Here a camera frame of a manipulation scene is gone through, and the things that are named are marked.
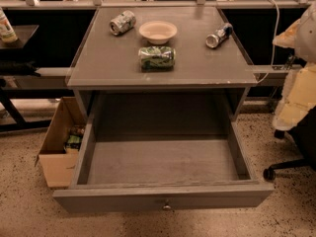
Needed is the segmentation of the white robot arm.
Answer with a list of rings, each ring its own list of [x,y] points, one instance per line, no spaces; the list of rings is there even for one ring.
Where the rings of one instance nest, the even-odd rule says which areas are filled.
[[[273,44],[293,48],[294,55],[306,62],[301,69],[291,69],[283,84],[281,100],[273,119],[275,129],[288,131],[298,125],[316,107],[316,2]]]

